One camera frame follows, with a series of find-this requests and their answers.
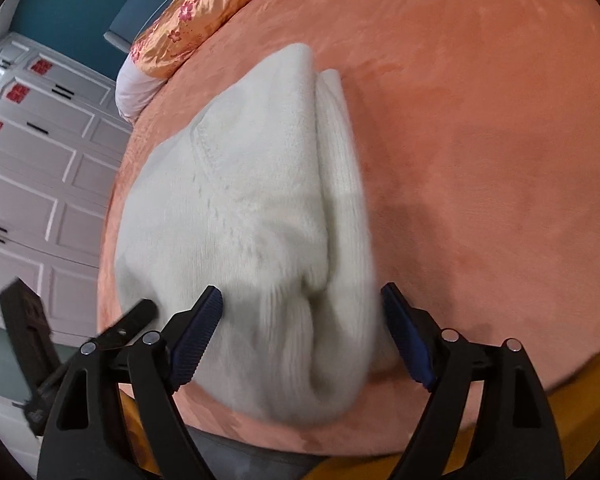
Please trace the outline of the orange floral satin pillow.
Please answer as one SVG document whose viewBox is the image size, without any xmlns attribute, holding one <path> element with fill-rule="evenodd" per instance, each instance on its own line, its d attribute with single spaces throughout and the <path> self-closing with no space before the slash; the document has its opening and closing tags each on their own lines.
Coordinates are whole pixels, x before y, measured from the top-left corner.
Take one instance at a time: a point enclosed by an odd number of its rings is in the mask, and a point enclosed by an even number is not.
<svg viewBox="0 0 600 480">
<path fill-rule="evenodd" d="M 132 43 L 130 57 L 145 75 L 169 79 L 250 0 L 172 0 Z"/>
</svg>

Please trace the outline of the white panelled wardrobe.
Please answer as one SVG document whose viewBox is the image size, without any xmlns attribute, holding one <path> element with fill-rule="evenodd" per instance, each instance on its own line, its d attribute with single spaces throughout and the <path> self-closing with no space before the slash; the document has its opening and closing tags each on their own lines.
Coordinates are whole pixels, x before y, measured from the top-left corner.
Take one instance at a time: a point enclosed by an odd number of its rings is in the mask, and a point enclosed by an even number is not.
<svg viewBox="0 0 600 480">
<path fill-rule="evenodd" d="M 111 79 L 14 32 L 0 39 L 0 291 L 24 281 L 58 344 L 96 333 L 100 238 L 130 134 Z"/>
</svg>

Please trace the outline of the cream knitted sweater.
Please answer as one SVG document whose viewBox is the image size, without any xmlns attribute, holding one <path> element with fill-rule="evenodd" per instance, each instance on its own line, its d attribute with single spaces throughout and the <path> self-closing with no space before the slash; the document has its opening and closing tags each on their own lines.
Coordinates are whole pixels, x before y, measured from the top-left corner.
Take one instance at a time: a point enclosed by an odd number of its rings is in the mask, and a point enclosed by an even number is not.
<svg viewBox="0 0 600 480">
<path fill-rule="evenodd" d="M 336 70 L 284 47 L 157 145 L 125 200 L 114 253 L 123 309 L 157 325 L 215 286 L 224 312 L 195 382 L 254 418 L 331 422 L 396 354 Z"/>
</svg>

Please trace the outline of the orange velvet bed cover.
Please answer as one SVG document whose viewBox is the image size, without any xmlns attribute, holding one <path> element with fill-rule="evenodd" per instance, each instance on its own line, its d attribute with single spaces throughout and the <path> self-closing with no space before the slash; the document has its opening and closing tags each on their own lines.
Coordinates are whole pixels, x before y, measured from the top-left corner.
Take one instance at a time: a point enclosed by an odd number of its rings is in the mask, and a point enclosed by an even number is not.
<svg viewBox="0 0 600 480">
<path fill-rule="evenodd" d="M 519 339 L 550 394 L 600 381 L 595 0 L 252 0 L 135 126 L 102 240 L 99 325 L 120 314 L 114 246 L 148 154 L 295 42 L 340 71 L 379 279 L 471 340 Z"/>
</svg>

